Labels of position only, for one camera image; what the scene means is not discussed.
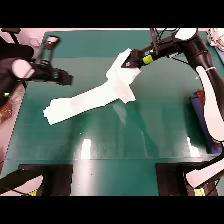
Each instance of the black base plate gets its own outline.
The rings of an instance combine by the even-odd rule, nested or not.
[[[160,196],[195,196],[194,188],[185,185],[183,177],[177,175],[179,165],[201,165],[202,163],[156,163],[156,174]],[[215,182],[206,184],[203,189],[207,195],[215,186]],[[214,189],[209,196],[217,196]]]

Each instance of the table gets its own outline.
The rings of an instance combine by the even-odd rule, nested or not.
[[[149,31],[49,32],[62,42],[53,66],[74,76],[72,86],[30,83],[16,121],[1,177],[19,164],[73,163],[71,195],[158,195],[155,163],[209,160],[189,101],[201,83],[190,66],[163,58],[142,68],[131,84],[136,101],[117,100],[50,126],[50,100],[72,97],[106,81],[105,73],[127,48],[144,48]],[[206,34],[200,33],[206,40]],[[223,65],[209,47],[222,77]],[[88,139],[90,151],[83,147]],[[224,194],[219,183],[219,194]]]

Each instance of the floor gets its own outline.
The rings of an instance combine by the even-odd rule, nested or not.
[[[18,35],[18,40],[22,44],[29,44],[29,40],[31,38],[37,39],[39,42],[42,41],[42,38],[44,36],[44,33],[47,31],[66,31],[66,30],[80,30],[80,28],[21,28],[21,33]],[[83,28],[83,30],[89,30],[89,29],[100,29],[101,28]],[[1,33],[1,36],[8,42],[12,42],[11,37],[7,33]],[[35,48],[35,55],[38,52],[38,47]],[[10,99],[10,103],[12,104],[12,117],[8,120],[6,120],[3,124],[0,124],[0,173],[3,166],[3,161],[6,156],[6,152],[8,149],[8,145],[10,142],[10,138],[12,135],[12,131],[16,122],[16,118],[19,112],[19,108],[22,102],[24,96],[24,88],[23,86],[19,86],[17,91],[14,93],[14,95]]]

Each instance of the green table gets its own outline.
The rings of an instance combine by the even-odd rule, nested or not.
[[[197,74],[190,66],[167,58],[142,68],[131,84],[135,102],[125,105],[117,100],[50,126],[43,110],[52,99],[72,97],[103,84],[117,55],[127,48],[146,47],[151,36],[149,31],[48,34],[62,40],[53,66],[67,70],[74,82],[65,87],[29,83],[1,177],[24,163],[73,163],[72,195],[158,195],[156,162],[212,158],[189,101],[202,89]],[[205,33],[200,35],[206,40]],[[209,49],[224,77],[221,60]],[[91,141],[90,160],[83,159],[85,139]],[[224,195],[222,182],[219,194]]]

